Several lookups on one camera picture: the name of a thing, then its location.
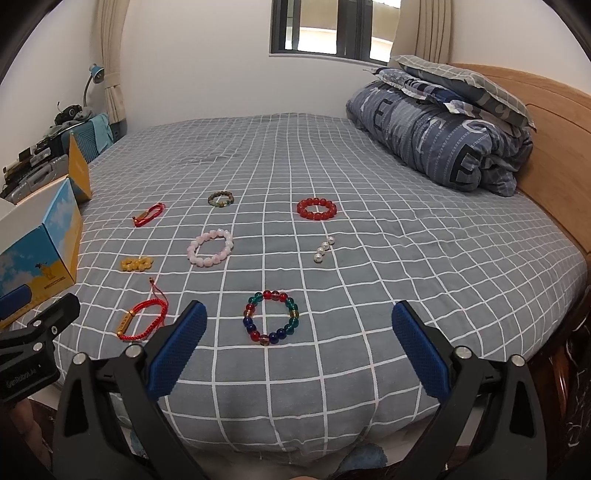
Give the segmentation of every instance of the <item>wooden bed frame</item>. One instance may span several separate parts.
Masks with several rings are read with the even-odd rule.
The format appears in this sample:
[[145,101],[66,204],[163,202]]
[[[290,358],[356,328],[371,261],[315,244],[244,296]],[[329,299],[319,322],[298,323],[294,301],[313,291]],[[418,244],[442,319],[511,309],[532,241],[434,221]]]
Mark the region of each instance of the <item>wooden bed frame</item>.
[[576,374],[565,345],[591,323],[591,96],[555,80],[501,67],[455,64],[498,83],[526,103],[537,127],[534,150],[517,175],[518,188],[537,203],[587,261],[587,289],[544,346],[528,361],[548,442],[548,466],[562,460],[569,385]]

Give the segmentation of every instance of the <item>box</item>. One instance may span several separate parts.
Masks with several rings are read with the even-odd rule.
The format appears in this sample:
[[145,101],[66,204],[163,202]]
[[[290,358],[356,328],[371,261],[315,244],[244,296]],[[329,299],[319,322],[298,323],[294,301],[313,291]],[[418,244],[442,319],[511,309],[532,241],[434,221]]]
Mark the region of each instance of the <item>box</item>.
[[[62,177],[18,205],[0,199],[0,231],[3,328],[76,283],[82,217],[70,179]],[[7,305],[20,308],[12,313]]]

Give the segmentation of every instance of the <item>hand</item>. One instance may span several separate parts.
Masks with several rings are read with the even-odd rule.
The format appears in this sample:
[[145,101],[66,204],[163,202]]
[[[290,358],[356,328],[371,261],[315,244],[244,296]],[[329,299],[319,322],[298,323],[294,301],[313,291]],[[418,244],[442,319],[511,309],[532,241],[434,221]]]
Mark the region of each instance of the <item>hand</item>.
[[43,443],[41,427],[33,419],[31,401],[28,398],[21,400],[14,405],[14,408],[8,412],[8,415],[33,454],[35,454],[43,465],[49,468],[51,464],[49,451]]

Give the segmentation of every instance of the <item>window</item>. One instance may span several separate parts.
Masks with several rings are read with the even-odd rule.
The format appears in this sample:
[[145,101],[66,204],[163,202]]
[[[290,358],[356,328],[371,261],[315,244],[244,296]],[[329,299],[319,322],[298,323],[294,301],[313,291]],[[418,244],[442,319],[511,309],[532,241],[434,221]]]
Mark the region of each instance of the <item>window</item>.
[[274,0],[271,53],[386,64],[401,0]]

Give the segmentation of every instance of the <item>multicolored beaded bracelet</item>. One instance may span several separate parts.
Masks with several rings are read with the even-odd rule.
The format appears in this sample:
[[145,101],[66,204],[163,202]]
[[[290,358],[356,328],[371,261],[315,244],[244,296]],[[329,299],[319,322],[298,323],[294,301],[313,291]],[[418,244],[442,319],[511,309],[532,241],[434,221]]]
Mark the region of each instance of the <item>multicolored beaded bracelet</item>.
[[[224,200],[222,202],[214,202],[213,199],[215,199],[217,197],[228,197],[228,199]],[[231,205],[234,203],[234,195],[232,195],[232,192],[226,192],[226,191],[214,192],[207,198],[207,202],[212,207],[220,207],[220,208],[227,207],[228,205]]]
[[[290,311],[290,322],[287,323],[283,328],[277,329],[276,332],[271,332],[269,335],[262,335],[256,329],[256,325],[252,321],[252,316],[255,313],[256,305],[263,300],[275,300],[285,303],[285,306]],[[279,340],[283,340],[286,336],[292,335],[294,330],[300,324],[300,312],[298,312],[297,304],[294,299],[287,296],[287,293],[282,291],[279,293],[277,290],[265,290],[264,292],[256,292],[252,297],[248,299],[248,304],[244,310],[244,320],[242,323],[246,327],[246,331],[251,336],[253,342],[258,342],[262,346],[269,344],[275,345],[279,343]]]

